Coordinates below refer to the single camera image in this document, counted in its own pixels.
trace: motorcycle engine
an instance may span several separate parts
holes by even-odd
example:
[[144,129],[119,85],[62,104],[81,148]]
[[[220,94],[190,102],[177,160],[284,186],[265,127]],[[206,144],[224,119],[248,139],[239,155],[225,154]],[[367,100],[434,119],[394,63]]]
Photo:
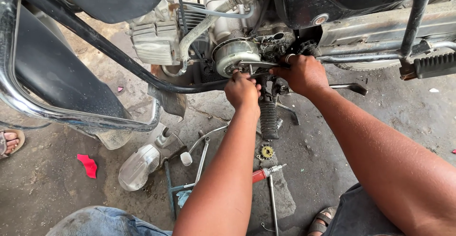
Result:
[[[225,1],[203,0],[204,5],[189,2],[184,2],[184,5],[213,11]],[[246,19],[220,17],[193,42],[197,50],[188,50],[190,65],[204,64],[195,52],[199,52],[205,62],[213,64],[211,69],[202,68],[203,73],[230,78],[233,70],[242,72],[248,69],[238,66],[241,60],[277,62],[295,41],[293,31],[277,17],[270,0],[237,0],[237,3],[239,5],[227,13],[245,14],[249,12],[249,4],[254,4],[253,16]],[[189,31],[206,18],[202,12],[186,9],[184,12]],[[179,68],[182,64],[179,43],[184,37],[181,20],[178,2],[162,0],[154,11],[128,21],[128,34],[138,58],[145,64],[162,65],[165,73],[168,66]]]

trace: blue cloth rag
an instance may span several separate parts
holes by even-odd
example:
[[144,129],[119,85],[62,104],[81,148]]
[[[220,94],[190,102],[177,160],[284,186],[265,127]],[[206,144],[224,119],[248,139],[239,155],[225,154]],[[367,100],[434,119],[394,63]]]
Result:
[[178,193],[176,193],[176,196],[179,197],[177,199],[177,204],[179,205],[180,208],[182,208],[187,201],[187,198],[190,196],[191,190],[183,190]]

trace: spanner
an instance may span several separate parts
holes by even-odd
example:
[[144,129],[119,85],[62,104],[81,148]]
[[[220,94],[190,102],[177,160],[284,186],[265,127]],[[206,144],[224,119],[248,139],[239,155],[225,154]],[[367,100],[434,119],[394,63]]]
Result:
[[201,176],[202,166],[204,165],[204,158],[206,157],[206,153],[208,152],[208,147],[209,147],[209,141],[210,140],[211,139],[209,137],[204,138],[204,149],[202,150],[201,161],[200,161],[200,164],[198,166],[198,172],[197,172],[197,178],[195,180],[195,185],[197,184],[197,182],[199,181],[199,178]]

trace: human forearm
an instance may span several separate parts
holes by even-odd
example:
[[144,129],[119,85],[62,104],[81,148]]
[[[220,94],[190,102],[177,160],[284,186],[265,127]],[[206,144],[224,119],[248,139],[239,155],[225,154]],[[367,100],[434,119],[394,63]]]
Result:
[[258,107],[235,112],[216,155],[181,210],[173,235],[245,235],[258,117]]
[[456,208],[453,166],[335,90],[307,97],[334,132],[361,185],[392,222],[408,235],[445,232]]

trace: red-handled screwdriver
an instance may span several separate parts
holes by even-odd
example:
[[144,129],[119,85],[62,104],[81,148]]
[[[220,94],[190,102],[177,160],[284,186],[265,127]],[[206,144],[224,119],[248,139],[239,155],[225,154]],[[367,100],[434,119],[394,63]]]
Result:
[[252,183],[256,183],[256,182],[259,182],[263,179],[266,179],[268,178],[272,173],[275,173],[277,172],[279,169],[282,169],[282,167],[286,166],[286,164],[283,164],[283,165],[275,165],[269,169],[266,169],[266,168],[263,168],[263,169],[259,169],[257,171],[254,171],[253,175],[252,175]]

